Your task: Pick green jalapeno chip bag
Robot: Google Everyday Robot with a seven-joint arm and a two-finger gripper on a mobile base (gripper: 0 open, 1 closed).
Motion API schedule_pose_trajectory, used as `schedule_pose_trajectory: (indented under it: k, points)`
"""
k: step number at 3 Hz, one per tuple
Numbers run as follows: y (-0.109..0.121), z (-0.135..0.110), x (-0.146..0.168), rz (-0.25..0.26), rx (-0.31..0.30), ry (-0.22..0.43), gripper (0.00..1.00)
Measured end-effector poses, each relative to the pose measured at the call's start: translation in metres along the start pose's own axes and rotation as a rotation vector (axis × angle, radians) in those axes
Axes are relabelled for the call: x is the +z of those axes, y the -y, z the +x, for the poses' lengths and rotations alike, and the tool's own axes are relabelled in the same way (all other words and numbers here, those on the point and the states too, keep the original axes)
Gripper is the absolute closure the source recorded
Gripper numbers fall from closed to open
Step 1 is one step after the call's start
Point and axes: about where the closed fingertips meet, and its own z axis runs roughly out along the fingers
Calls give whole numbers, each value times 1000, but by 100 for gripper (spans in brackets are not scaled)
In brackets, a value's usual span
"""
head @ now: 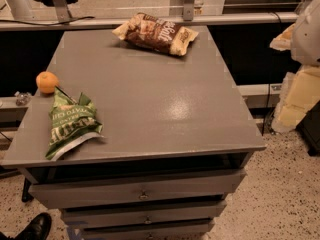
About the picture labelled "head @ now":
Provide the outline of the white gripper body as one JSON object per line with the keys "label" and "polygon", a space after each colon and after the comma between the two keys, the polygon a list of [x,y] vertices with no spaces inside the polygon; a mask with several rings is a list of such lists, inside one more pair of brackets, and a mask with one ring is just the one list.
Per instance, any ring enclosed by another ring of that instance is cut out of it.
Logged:
{"label": "white gripper body", "polygon": [[299,14],[291,38],[291,57],[302,65],[320,65],[320,0]]}

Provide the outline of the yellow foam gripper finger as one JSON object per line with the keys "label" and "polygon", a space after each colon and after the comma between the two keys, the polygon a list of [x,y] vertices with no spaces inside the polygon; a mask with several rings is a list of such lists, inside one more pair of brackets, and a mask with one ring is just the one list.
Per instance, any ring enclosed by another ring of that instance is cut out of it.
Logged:
{"label": "yellow foam gripper finger", "polygon": [[279,133],[294,130],[319,101],[319,67],[304,65],[297,73],[288,72],[281,85],[280,101],[275,108],[272,129]]}
{"label": "yellow foam gripper finger", "polygon": [[290,50],[292,32],[294,27],[295,27],[295,24],[291,24],[281,34],[273,38],[270,43],[270,47],[278,51]]}

